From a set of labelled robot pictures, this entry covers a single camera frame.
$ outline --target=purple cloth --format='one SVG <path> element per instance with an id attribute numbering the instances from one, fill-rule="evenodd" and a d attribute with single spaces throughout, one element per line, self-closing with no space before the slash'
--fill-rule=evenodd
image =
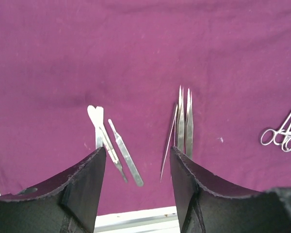
<path id="1" fill-rule="evenodd" d="M 0 0 L 1 192 L 92 152 L 92 104 L 145 182 L 120 156 L 124 183 L 107 158 L 98 214 L 174 205 L 169 161 L 159 178 L 180 84 L 193 91 L 194 161 L 247 188 L 291 186 L 291 152 L 259 144 L 291 109 L 291 0 Z"/>

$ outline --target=wrinkled fabric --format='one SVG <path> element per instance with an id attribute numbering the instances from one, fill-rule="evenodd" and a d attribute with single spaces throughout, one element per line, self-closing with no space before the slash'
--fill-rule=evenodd
<path id="1" fill-rule="evenodd" d="M 160 168 L 179 85 L 193 92 L 195 162 L 255 190 L 291 186 L 291 152 L 262 146 L 291 109 L 291 0 L 0 0 L 0 191 L 17 193 L 95 149 L 107 157 L 98 214 L 174 205 Z M 144 180 L 137 187 L 111 118 Z"/>

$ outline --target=magenta tablecloth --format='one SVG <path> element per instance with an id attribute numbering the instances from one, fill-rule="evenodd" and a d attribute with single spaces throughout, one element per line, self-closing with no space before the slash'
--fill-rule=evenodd
<path id="1" fill-rule="evenodd" d="M 92 152 L 92 104 L 145 182 L 121 158 L 125 184 L 108 158 L 99 214 L 174 205 L 169 162 L 159 176 L 180 84 L 197 163 L 256 190 L 291 186 L 291 152 L 259 144 L 291 109 L 291 0 L 0 0 L 1 192 Z"/>

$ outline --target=metal tweezers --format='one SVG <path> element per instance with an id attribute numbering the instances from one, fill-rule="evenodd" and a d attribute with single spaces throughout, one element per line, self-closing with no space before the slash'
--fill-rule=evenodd
<path id="1" fill-rule="evenodd" d="M 185 153 L 190 159 L 193 156 L 193 112 L 192 112 L 192 92 L 188 89 L 187 104 L 186 104 L 186 116 L 184 118 L 184 89 L 179 89 L 178 103 L 175 103 L 172 120 L 169 126 L 168 136 L 165 144 L 164 156 L 161 166 L 162 180 L 166 157 L 170 149 L 171 135 L 174 132 L 174 146 L 176 146 L 181 152 Z"/>

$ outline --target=purple fabric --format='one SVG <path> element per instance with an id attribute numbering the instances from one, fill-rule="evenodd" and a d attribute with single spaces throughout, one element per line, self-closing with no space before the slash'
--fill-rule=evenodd
<path id="1" fill-rule="evenodd" d="M 291 186 L 291 152 L 259 144 L 291 109 L 291 0 L 0 0 L 1 192 L 93 151 L 92 104 L 145 182 L 107 158 L 98 214 L 174 205 L 169 161 L 159 177 L 180 84 L 197 163 L 255 190 Z"/>

